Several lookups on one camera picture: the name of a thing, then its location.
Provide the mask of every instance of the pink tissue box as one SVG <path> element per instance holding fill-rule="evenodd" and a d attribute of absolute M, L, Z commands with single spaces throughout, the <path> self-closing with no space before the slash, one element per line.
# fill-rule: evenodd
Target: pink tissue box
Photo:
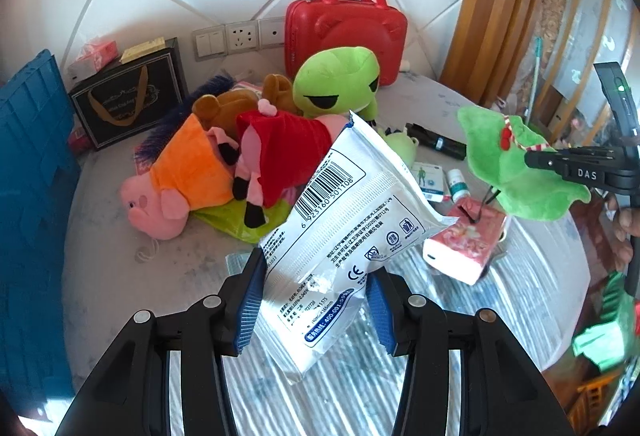
<path fill-rule="evenodd" d="M 141 174 L 145 174 L 145 172 L 149 172 L 151 169 L 152 163 L 149 161 L 142 161 L 138 154 L 138 150 L 140 146 L 137 145 L 133 148 L 133 164 L 136 166 L 136 175 L 140 176 Z"/>
<path fill-rule="evenodd" d="M 66 69 L 74 82 L 80 82 L 97 74 L 118 56 L 118 47 L 115 41 L 89 45 L 89 47 L 91 51 L 88 54 L 77 58 Z"/>
<path fill-rule="evenodd" d="M 460 207 L 472 218 L 478 217 L 480 201 L 466 197 L 458 200 L 449 216 L 460 219 L 422 247 L 422 257 L 433 268 L 468 285 L 473 285 L 482 275 L 504 228 L 506 215 L 489 205 L 482 207 L 482 216 L 471 223 Z"/>

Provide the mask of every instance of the gold bag handle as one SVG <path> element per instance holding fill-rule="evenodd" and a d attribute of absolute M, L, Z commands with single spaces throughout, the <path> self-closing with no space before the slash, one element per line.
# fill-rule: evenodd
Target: gold bag handle
<path fill-rule="evenodd" d="M 142 67 L 142 70 L 140 70 L 140 79 L 138 81 L 138 94 L 136 95 L 136 110 L 134 111 L 133 115 L 130 116 L 128 119 L 123 119 L 123 120 L 114 119 L 111 116 L 110 112 L 108 112 L 107 109 L 95 99 L 95 97 L 92 94 L 93 90 L 90 90 L 88 93 L 89 103 L 91 104 L 91 107 L 94 109 L 98 117 L 100 117 L 103 121 L 113 124 L 114 126 L 120 126 L 120 127 L 130 126 L 136 121 L 136 119 L 138 118 L 138 115 L 140 115 L 140 111 L 142 111 L 142 108 L 145 106 L 146 85 L 148 84 L 148 82 L 149 82 L 149 74 L 145 64 Z"/>

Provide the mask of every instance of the brown teddy bear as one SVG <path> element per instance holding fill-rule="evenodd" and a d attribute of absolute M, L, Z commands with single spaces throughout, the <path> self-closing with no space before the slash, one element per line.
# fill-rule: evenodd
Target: brown teddy bear
<path fill-rule="evenodd" d="M 284 75 L 269 74 L 262 84 L 262 98 L 281 111 L 288 111 L 294 115 L 302 115 L 293 102 L 293 84 Z M 191 107 L 204 130 L 209 131 L 213 126 L 221 127 L 232 139 L 238 141 L 236 117 L 245 111 L 258 109 L 260 95 L 257 92 L 239 88 L 214 95 L 203 95 Z"/>

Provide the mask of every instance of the finger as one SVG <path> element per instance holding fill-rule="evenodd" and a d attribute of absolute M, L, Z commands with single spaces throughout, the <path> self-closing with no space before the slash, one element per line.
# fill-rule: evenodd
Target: finger
<path fill-rule="evenodd" d="M 626 263 L 622 261 L 622 259 L 620 259 L 619 257 L 615 257 L 614 264 L 618 272 L 624 272 L 626 270 Z"/>
<path fill-rule="evenodd" d="M 626 239 L 624 241 L 614 240 L 611 244 L 611 249 L 616 256 L 616 260 L 618 260 L 620 265 L 623 267 L 631 261 L 634 255 L 634 250 L 631 248 L 631 242 Z"/>
<path fill-rule="evenodd" d="M 607 200 L 607 209 L 609 209 L 610 211 L 618 210 L 618 200 L 616 199 L 615 194 L 612 194 Z"/>
<path fill-rule="evenodd" d="M 640 236 L 640 209 L 622 209 L 618 223 L 632 236 Z"/>
<path fill-rule="evenodd" d="M 625 241 L 626 239 L 626 232 L 625 230 L 618 224 L 615 224 L 613 226 L 613 233 L 616 235 L 616 239 L 618 241 Z"/>

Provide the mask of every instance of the orange plush clothing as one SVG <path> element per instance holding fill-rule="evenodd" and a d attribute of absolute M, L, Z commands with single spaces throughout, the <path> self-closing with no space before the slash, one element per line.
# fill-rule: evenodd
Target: orange plush clothing
<path fill-rule="evenodd" d="M 177 189 L 192 211 L 223 205 L 233 198 L 230 169 L 215 155 L 193 114 L 162 150 L 149 173 L 158 192 Z"/>

